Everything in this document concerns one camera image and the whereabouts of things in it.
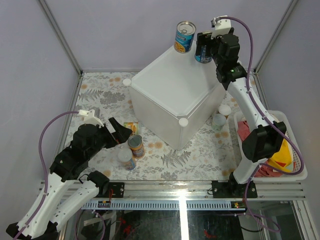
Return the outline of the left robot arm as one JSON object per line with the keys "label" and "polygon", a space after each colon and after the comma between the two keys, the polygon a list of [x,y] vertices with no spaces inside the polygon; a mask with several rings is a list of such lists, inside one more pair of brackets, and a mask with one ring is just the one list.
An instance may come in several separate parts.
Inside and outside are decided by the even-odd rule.
{"label": "left robot arm", "polygon": [[73,134],[70,145],[54,159],[45,186],[27,214],[10,224],[6,233],[17,240],[53,240],[62,226],[87,201],[105,197],[110,192],[109,178],[95,170],[67,200],[62,197],[68,188],[78,181],[80,174],[89,166],[89,161],[102,149],[110,149],[125,143],[132,130],[109,118],[114,128],[110,132],[105,124],[87,121]]}

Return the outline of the blue soup can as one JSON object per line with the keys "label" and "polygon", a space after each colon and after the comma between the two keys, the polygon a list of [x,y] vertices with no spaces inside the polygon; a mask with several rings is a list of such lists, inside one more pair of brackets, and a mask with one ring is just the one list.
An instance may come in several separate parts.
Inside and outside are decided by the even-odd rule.
{"label": "blue soup can", "polygon": [[181,21],[176,26],[174,49],[178,53],[188,53],[193,44],[196,26],[190,21]]}
{"label": "blue soup can", "polygon": [[206,36],[206,46],[204,46],[204,47],[202,48],[202,53],[201,53],[201,55],[195,56],[195,54],[194,54],[194,57],[195,57],[195,59],[196,59],[199,63],[207,64],[207,63],[210,63],[210,62],[212,61],[212,58],[210,57],[210,55],[209,55],[208,52],[207,52],[207,50],[208,50],[208,43],[209,43],[210,40],[211,40],[212,32],[211,32],[211,31],[203,31],[203,32],[206,32],[206,33],[207,33],[207,36]]}

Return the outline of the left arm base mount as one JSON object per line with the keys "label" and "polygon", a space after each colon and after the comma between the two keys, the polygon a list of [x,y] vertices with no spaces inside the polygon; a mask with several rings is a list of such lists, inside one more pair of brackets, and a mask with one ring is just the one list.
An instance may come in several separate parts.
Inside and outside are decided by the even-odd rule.
{"label": "left arm base mount", "polygon": [[109,182],[103,183],[98,187],[96,198],[120,199],[124,197],[125,183],[124,182]]}

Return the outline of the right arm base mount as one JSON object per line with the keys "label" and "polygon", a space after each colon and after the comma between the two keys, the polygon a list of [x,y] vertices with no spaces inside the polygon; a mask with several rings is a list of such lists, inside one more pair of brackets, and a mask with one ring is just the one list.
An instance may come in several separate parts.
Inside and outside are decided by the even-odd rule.
{"label": "right arm base mount", "polygon": [[257,188],[253,181],[238,184],[235,180],[213,180],[211,187],[215,199],[244,198],[246,187],[248,187],[246,192],[248,199],[256,199],[258,197]]}

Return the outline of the white lid orange can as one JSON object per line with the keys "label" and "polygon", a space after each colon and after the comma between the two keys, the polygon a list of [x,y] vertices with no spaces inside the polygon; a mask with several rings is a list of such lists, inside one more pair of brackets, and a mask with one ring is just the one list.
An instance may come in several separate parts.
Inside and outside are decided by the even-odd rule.
{"label": "white lid orange can", "polygon": [[121,148],[117,154],[117,160],[127,171],[133,170],[137,165],[130,148]]}

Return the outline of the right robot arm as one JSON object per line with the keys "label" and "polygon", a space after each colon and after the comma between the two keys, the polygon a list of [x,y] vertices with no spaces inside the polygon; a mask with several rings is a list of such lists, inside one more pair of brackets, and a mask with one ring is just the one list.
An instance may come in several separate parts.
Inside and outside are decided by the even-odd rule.
{"label": "right robot arm", "polygon": [[251,89],[250,77],[238,62],[239,38],[232,32],[211,35],[210,31],[197,34],[195,54],[212,58],[218,81],[237,101],[250,130],[241,145],[242,159],[232,174],[234,181],[227,188],[237,198],[245,193],[245,183],[254,176],[259,164],[280,151],[287,127],[267,112]]}

